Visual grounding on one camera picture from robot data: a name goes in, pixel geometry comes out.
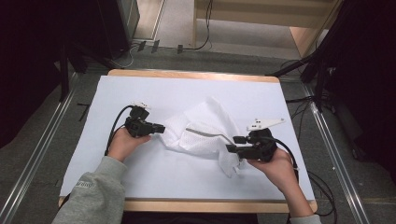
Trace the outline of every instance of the table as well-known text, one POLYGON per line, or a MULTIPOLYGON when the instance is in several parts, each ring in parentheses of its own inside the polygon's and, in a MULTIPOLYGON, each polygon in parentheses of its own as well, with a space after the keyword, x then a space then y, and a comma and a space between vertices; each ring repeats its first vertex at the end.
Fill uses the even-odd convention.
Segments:
MULTIPOLYGON (((195 0, 193 40, 196 20, 205 19, 209 0, 195 0)), ((289 26, 302 57, 315 45, 324 29, 329 29, 341 0, 215 0, 211 20, 289 26)))

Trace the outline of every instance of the gray sweatshirt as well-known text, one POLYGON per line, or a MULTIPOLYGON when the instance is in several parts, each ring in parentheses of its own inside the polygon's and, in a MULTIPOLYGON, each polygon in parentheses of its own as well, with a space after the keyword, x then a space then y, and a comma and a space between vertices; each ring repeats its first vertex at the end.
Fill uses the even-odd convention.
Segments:
MULTIPOLYGON (((111 157, 103 157, 94 173, 86 173, 73 188, 69 201, 58 212, 57 223, 120 223, 125 200, 121 178, 127 167, 111 157)), ((320 219, 296 217, 292 224, 317 224, 320 219)))

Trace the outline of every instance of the sweatshirt cuff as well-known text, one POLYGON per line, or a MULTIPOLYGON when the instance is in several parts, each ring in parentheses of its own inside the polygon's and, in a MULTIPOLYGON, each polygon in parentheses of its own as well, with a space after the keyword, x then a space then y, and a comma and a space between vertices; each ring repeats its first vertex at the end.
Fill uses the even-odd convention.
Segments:
POLYGON ((102 162, 96 168, 96 173, 101 175, 111 176, 119 181, 122 179, 122 175, 126 172, 127 167, 124 163, 117 161, 114 158, 104 156, 102 162))
POLYGON ((290 222, 292 224, 320 223, 320 217, 318 215, 313 215, 310 217, 292 217, 290 222))

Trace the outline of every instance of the person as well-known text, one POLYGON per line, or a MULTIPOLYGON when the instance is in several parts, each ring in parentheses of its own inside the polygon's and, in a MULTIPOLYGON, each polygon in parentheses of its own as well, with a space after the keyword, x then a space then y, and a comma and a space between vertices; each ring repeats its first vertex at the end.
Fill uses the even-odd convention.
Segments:
MULTIPOLYGON (((95 172, 80 178, 52 223, 121 223, 125 199, 121 178, 127 170, 123 161, 149 140, 149 135, 133 138, 125 128, 119 129, 107 156, 95 172)), ((287 152, 278 148, 271 161, 248 163, 264 172, 285 195, 292 224, 320 223, 300 189, 287 152)))

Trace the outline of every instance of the person's left hand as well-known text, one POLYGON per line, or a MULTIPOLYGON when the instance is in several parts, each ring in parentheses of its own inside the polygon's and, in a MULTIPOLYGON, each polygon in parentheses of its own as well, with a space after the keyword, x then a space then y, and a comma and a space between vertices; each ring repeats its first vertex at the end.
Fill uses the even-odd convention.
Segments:
POLYGON ((125 128, 120 128, 114 134, 107 156, 123 162, 138 146, 150 139, 150 135, 134 138, 125 128))

